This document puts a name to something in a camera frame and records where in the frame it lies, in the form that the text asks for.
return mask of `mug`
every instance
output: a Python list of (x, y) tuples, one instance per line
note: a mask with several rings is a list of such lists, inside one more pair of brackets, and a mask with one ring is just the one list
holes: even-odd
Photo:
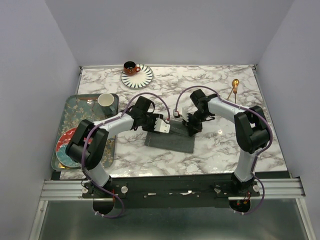
[(132, 76), (132, 75), (135, 75), (136, 73), (140, 72), (141, 68), (138, 67), (133, 61), (127, 61), (123, 65), (123, 71), (128, 76)]
[(107, 116), (113, 116), (117, 114), (117, 100), (111, 93), (102, 93), (97, 100), (102, 112)]

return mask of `white mug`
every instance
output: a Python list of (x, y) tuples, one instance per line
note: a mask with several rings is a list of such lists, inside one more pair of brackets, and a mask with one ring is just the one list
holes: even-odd
[(102, 93), (97, 100), (105, 115), (116, 115), (116, 100), (111, 93)]

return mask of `white marble surface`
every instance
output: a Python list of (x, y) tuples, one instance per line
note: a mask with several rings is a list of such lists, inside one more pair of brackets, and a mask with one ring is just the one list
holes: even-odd
[[(123, 109), (128, 101), (138, 93), (152, 92), (161, 96), (170, 108), (175, 107), (179, 93), (190, 86), (204, 85), (217, 90), (227, 98), (233, 79), (239, 79), (237, 103), (243, 106), (263, 106), (253, 71), (248, 65), (224, 66), (165, 66), (151, 67), (154, 79), (147, 87), (134, 90), (120, 81), (122, 69), (84, 69), (79, 86), (79, 94), (116, 93), (119, 96), (119, 108)], [(193, 113), (195, 108), (186, 92), (180, 99), (179, 107), (188, 107)], [(167, 115), (165, 107), (153, 96), (146, 96), (155, 102), (156, 112)], [(113, 177), (165, 176), (231, 173), (235, 170), (240, 154), (236, 141), (235, 126), (224, 118), (217, 117), (205, 122), (203, 130), (195, 138), (194, 153), (147, 147), (144, 145), (146, 132), (122, 132), (117, 136), (115, 159), (108, 173)], [(280, 146), (274, 137), (272, 146), (264, 152), (257, 163), (256, 171), (287, 170)], [(79, 170), (63, 170), (60, 179), (79, 179), (83, 175)]]

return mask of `striped plate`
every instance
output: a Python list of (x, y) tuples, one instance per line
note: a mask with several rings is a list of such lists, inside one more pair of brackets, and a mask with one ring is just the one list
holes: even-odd
[(151, 68), (144, 64), (138, 64), (137, 66), (141, 68), (141, 71), (133, 76), (128, 76), (124, 72), (121, 73), (121, 81), (124, 85), (131, 89), (142, 89), (151, 83), (154, 78), (154, 72)]

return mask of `plate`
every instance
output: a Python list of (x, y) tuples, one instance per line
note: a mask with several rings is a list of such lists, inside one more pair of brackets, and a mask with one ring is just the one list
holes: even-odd
[(68, 143), (70, 142), (72, 136), (75, 134), (76, 127), (69, 129), (62, 136), (59, 138), (58, 142), (55, 146), (55, 154), (58, 158), (59, 162), (69, 168), (78, 168), (81, 167), (81, 164), (78, 162), (73, 161), (67, 154), (66, 148)]
[(131, 89), (142, 89), (148, 86), (154, 78), (154, 72), (151, 68), (144, 64), (137, 64), (141, 71), (133, 76), (128, 76), (124, 72), (121, 73), (121, 81), (124, 85)]

